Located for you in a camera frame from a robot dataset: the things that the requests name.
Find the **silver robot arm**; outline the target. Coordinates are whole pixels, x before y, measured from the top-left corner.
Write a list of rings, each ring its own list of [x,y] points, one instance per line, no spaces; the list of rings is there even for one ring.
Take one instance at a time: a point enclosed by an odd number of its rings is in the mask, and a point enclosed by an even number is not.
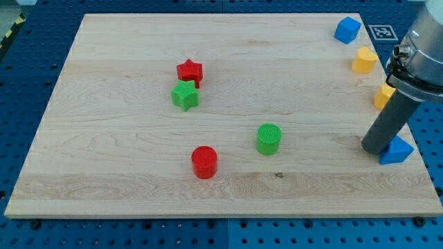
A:
[[[387,65],[386,82],[416,101],[442,103],[442,0],[428,0]]]

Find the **yellow block near arm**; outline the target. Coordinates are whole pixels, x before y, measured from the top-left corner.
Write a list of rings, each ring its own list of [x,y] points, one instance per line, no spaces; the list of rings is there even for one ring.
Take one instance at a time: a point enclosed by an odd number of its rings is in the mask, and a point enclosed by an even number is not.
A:
[[[387,102],[389,101],[394,92],[395,92],[394,87],[391,87],[386,83],[383,83],[379,87],[373,98],[373,103],[376,106],[376,108],[382,110],[386,106]]]

